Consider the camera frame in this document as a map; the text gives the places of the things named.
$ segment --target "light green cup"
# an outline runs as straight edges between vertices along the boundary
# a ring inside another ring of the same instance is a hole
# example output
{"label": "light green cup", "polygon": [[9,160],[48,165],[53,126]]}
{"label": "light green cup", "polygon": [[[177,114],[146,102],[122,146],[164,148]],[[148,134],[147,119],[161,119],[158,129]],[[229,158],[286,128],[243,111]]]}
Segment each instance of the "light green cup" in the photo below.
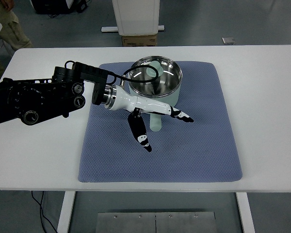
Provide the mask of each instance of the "light green cup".
{"label": "light green cup", "polygon": [[[131,67],[139,65],[153,66],[159,72],[159,77],[151,83],[129,82],[130,94],[156,99],[174,107],[179,98],[182,81],[180,67],[171,59],[161,56],[144,57],[135,62]],[[150,80],[155,77],[155,74],[155,71],[151,68],[138,68],[129,72],[128,78],[134,80]],[[150,115],[150,129],[155,132],[161,130],[161,115]]]}

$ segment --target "gray floor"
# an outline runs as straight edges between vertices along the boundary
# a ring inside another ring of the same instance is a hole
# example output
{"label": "gray floor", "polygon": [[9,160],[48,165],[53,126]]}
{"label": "gray floor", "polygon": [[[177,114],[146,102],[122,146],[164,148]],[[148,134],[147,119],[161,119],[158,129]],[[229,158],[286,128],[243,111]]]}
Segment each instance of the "gray floor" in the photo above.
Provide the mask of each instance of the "gray floor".
{"label": "gray floor", "polygon": [[[117,33],[100,32],[102,26],[116,25],[111,0],[92,0],[84,13],[57,18],[37,15],[29,0],[16,1],[14,12],[37,48],[122,46]],[[160,24],[166,30],[158,34],[159,46],[223,46],[223,36],[233,36],[237,45],[291,44],[291,0],[161,0]],[[0,49],[0,59],[5,66],[10,61],[4,48]],[[227,218],[226,225],[218,224],[219,232],[241,231],[235,215],[237,208],[230,194],[209,194],[207,197],[185,193],[153,195],[78,193],[70,232],[94,232],[99,211],[214,210],[211,204],[218,200],[231,205],[231,209],[222,208],[235,219]],[[63,196],[63,192],[45,195],[45,215],[55,226]],[[250,193],[248,197],[257,233],[291,232],[291,193]],[[201,205],[198,200],[208,200],[209,206]],[[0,233],[43,232],[39,218],[39,206],[29,191],[0,191]],[[48,232],[53,232],[47,223],[45,225]]]}

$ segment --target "table leg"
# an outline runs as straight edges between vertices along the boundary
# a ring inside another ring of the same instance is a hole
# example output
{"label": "table leg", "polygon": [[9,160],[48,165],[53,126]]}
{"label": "table leg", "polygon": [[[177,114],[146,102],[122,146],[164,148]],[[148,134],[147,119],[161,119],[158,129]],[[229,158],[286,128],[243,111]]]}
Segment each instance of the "table leg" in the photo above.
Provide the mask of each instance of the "table leg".
{"label": "table leg", "polygon": [[57,227],[58,233],[68,233],[69,231],[69,224],[70,224],[75,194],[76,194],[75,191],[65,191],[63,206],[60,212],[60,217],[59,217],[59,222],[58,222],[58,227]]}
{"label": "table leg", "polygon": [[243,233],[255,233],[247,193],[236,193]]}

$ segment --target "blue placemat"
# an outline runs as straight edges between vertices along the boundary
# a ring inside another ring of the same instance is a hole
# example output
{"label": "blue placemat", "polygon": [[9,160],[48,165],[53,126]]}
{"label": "blue placemat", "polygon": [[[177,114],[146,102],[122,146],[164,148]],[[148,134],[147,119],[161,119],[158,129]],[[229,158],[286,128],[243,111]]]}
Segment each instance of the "blue placemat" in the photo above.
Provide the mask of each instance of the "blue placemat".
{"label": "blue placemat", "polygon": [[[127,111],[92,105],[81,154],[80,182],[232,182],[242,177],[214,65],[177,63],[183,79],[176,108],[191,116],[194,123],[162,116],[162,129],[153,132],[149,115],[143,114],[153,149],[149,153],[133,138]],[[122,74],[132,64],[100,67]]]}

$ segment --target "black cable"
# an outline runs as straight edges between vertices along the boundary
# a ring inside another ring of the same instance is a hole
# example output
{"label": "black cable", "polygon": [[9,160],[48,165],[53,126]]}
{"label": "black cable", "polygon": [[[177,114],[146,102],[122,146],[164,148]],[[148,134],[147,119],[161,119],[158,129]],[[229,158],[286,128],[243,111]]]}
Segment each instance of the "black cable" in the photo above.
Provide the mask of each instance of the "black cable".
{"label": "black cable", "polygon": [[111,71],[109,71],[109,75],[117,77],[117,78],[125,80],[125,81],[128,81],[128,82],[131,82],[131,83],[150,83],[150,82],[155,81],[159,77],[159,72],[153,66],[150,66],[150,65],[140,65],[140,66],[132,67],[132,68],[126,70],[123,73],[123,75],[126,75],[128,72],[130,72],[132,70],[135,70],[135,69],[138,69],[138,68],[143,68],[143,67],[151,68],[152,70],[154,70],[155,74],[156,74],[155,77],[153,79],[149,79],[149,80],[134,80],[134,79],[128,79],[126,77],[120,76],[120,75],[115,74],[115,73],[113,73]]}
{"label": "black cable", "polygon": [[40,201],[40,202],[39,202],[36,198],[34,198],[34,196],[33,196],[33,191],[31,191],[31,196],[32,196],[32,198],[35,200],[35,202],[37,202],[38,205],[40,206],[40,221],[41,221],[41,225],[42,225],[43,231],[44,231],[45,233],[47,233],[47,231],[45,230],[45,227],[44,227],[44,225],[43,225],[42,217],[43,217],[44,219],[46,219],[46,220],[50,223],[50,225],[52,226],[52,228],[54,229],[54,231],[55,231],[56,233],[58,233],[57,230],[55,229],[55,227],[53,226],[53,224],[51,223],[51,221],[50,221],[47,217],[44,216],[43,208],[42,208],[42,201],[43,201],[44,191],[42,191],[42,197],[41,197],[41,201]]}
{"label": "black cable", "polygon": [[69,61],[66,61],[66,63],[65,63],[65,68],[67,68],[67,64],[68,64],[68,63],[70,63],[70,62],[72,62],[73,64],[75,64],[75,62],[74,62],[74,61],[71,61],[71,60],[69,60]]}
{"label": "black cable", "polygon": [[49,16],[50,18],[56,18],[58,15],[59,15],[59,14],[52,14],[52,15],[49,15],[49,14],[48,14],[48,16]]}
{"label": "black cable", "polygon": [[[73,64],[75,64],[74,61],[71,61],[71,60],[66,61],[65,68],[67,68],[67,64],[70,63],[70,62],[72,62]],[[155,77],[153,79],[149,79],[149,80],[134,80],[134,79],[128,79],[128,78],[125,77],[125,75],[128,72],[130,72],[132,70],[135,70],[135,69],[144,68],[144,67],[150,68],[150,69],[152,69],[152,70],[155,71]],[[113,79],[113,81],[111,83],[106,83],[108,85],[113,85],[116,82],[116,78],[119,78],[119,79],[122,79],[122,80],[125,80],[125,81],[128,81],[128,82],[131,82],[131,83],[150,83],[150,82],[155,81],[159,77],[159,72],[153,66],[150,66],[150,65],[140,65],[140,66],[131,67],[131,68],[129,68],[128,70],[126,70],[123,73],[123,76],[120,76],[118,74],[115,74],[112,71],[108,71],[108,74],[110,76],[113,76],[114,77],[114,79]]]}

